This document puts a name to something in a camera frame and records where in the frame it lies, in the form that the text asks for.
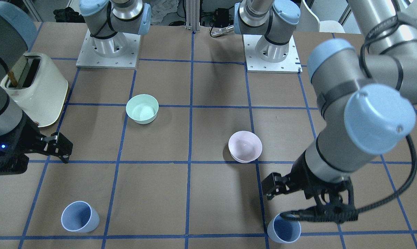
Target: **black cloth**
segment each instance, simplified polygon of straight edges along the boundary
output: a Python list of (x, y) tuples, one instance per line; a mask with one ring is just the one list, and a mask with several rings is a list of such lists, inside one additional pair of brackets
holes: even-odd
[(56, 22), (85, 22), (84, 17), (71, 7), (55, 9), (53, 11)]

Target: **blue joint cap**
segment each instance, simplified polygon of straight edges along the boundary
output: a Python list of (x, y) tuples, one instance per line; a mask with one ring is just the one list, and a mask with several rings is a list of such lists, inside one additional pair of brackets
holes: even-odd
[(138, 35), (147, 35), (150, 29), (150, 21), (152, 19), (152, 9), (150, 4), (144, 4), (144, 11), (142, 11), (141, 25), (139, 27)]
[(298, 24), (300, 9), (296, 3), (290, 0), (275, 0), (273, 2), (273, 10), (275, 10), (275, 13), (288, 24)]
[(239, 28), (239, 6), (241, 3), (235, 3), (235, 18), (233, 20), (233, 30), (235, 34), (242, 35), (241, 30)]
[(0, 16), (19, 33), (27, 49), (30, 48), (38, 35), (32, 19), (20, 8), (3, 1), (0, 1)]
[(310, 82), (312, 81), (313, 74), (322, 65), (322, 63), (344, 49), (354, 50), (354, 47), (348, 41), (341, 38), (324, 41), (322, 44), (319, 44), (315, 49), (313, 49), (307, 61)]
[(109, 0), (80, 0), (79, 9), (82, 16), (91, 16), (107, 6)]
[(371, 155), (392, 150), (415, 123), (410, 101), (382, 84), (369, 84), (354, 92), (344, 109), (348, 136), (360, 150)]

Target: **metal base plate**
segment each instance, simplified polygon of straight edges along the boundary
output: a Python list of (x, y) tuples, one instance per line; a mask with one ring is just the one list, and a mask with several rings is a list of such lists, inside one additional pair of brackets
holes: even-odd
[(76, 67), (136, 69), (141, 35), (124, 33), (128, 47), (124, 54), (113, 58), (101, 57), (94, 51), (90, 31), (87, 30)]
[(247, 62), (247, 71), (251, 73), (280, 73), (297, 74), (302, 72), (299, 56), (293, 36), (290, 38), (290, 49), (285, 60), (279, 63), (269, 63), (259, 58), (254, 50), (262, 35), (243, 35), (244, 52)]

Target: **table surface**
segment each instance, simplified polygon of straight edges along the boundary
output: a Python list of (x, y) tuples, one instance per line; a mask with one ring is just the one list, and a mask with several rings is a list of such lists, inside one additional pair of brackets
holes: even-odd
[[(240, 35), (152, 26), (137, 70), (78, 69), (87, 26), (36, 25), (31, 51), (51, 57), (69, 82), (59, 120), (41, 132), (60, 131), (74, 150), (69, 164), (31, 154), (27, 172), (0, 176), (0, 248), (417, 248), (417, 176), (400, 198), (357, 222), (302, 222), (300, 239), (287, 245), (265, 234), (278, 213), (313, 205), (302, 192), (271, 201), (260, 193), (260, 181), (287, 174), (325, 127), (308, 55), (335, 37), (358, 50), (361, 35), (295, 32), (303, 73), (262, 74), (246, 71)], [(125, 103), (141, 93), (160, 104), (148, 125), (125, 114)], [(259, 161), (230, 156), (227, 142), (240, 130), (262, 140)], [(417, 122), (411, 135), (417, 147)], [(401, 186), (410, 165), (403, 140), (354, 173), (356, 206)], [(77, 200), (99, 213), (96, 230), (61, 226), (63, 209)]]

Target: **bowl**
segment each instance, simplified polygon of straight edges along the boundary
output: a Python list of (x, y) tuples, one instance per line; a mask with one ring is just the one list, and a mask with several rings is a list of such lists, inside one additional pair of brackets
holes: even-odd
[(229, 139), (229, 151), (233, 159), (246, 164), (256, 160), (262, 153), (262, 142), (257, 135), (238, 131)]
[(129, 118), (143, 125), (155, 120), (158, 109), (158, 101), (148, 94), (136, 95), (126, 105), (126, 113)]

